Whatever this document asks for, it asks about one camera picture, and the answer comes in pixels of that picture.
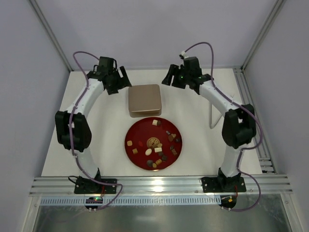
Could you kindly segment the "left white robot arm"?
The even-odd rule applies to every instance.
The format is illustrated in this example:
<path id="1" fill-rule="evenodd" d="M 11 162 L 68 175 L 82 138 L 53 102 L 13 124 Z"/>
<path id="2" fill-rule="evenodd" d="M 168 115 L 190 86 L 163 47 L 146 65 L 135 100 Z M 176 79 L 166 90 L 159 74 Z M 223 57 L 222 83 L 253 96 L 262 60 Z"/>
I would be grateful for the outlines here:
<path id="1" fill-rule="evenodd" d="M 79 169 L 75 183 L 76 194 L 115 194 L 116 179 L 103 179 L 95 164 L 90 144 L 92 132 L 87 117 L 97 98 L 107 91 L 109 95 L 131 85 L 125 68 L 114 58 L 99 57 L 93 69 L 84 73 L 85 84 L 73 103 L 65 111 L 55 114 L 56 137 L 59 144 L 72 153 Z"/>

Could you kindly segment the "gold tin box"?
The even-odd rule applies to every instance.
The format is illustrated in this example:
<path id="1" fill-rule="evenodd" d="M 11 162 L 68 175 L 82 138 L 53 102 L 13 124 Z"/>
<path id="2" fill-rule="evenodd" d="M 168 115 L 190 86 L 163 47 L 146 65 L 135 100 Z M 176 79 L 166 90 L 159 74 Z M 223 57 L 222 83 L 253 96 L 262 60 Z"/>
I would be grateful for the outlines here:
<path id="1" fill-rule="evenodd" d="M 151 117 L 151 116 L 160 116 L 161 110 L 154 110 L 154 111 L 130 111 L 129 114 L 132 118 L 138 117 Z"/>

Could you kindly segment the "metal serving tongs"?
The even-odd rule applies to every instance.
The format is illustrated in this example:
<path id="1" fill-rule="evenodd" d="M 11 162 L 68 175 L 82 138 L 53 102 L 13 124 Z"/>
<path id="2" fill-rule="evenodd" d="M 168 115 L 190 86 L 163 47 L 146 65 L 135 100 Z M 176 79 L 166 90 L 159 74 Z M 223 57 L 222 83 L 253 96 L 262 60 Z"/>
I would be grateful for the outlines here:
<path id="1" fill-rule="evenodd" d="M 222 115 L 215 114 L 214 107 L 209 102 L 209 128 L 211 130 L 214 129 L 218 125 L 221 118 L 222 118 Z"/>

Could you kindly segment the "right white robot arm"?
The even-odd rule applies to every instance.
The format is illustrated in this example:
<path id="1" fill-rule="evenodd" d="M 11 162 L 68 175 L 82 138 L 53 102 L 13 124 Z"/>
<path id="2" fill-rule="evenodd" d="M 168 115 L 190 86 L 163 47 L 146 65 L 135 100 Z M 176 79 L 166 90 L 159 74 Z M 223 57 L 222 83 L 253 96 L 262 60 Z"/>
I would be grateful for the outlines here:
<path id="1" fill-rule="evenodd" d="M 245 192 L 241 177 L 240 152 L 256 136 L 256 118 L 251 104 L 234 102 L 216 86 L 212 74 L 203 74 L 197 57 L 183 57 L 181 65 L 169 67 L 162 84 L 184 89 L 190 87 L 207 99 L 224 118 L 222 138 L 225 157 L 217 177 L 204 177 L 203 191 Z M 183 149 L 183 137 L 170 121 L 147 117 L 134 123 L 125 136 L 125 151 L 136 166 L 159 171 L 173 164 Z"/>

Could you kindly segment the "gold tin lid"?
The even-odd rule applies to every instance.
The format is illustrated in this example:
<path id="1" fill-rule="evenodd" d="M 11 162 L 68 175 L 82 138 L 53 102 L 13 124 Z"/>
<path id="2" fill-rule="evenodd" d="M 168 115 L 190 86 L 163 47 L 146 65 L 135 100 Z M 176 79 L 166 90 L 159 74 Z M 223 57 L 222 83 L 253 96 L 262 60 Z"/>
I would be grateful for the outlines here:
<path id="1" fill-rule="evenodd" d="M 128 88 L 128 110 L 162 111 L 161 92 L 158 84 L 137 85 Z"/>

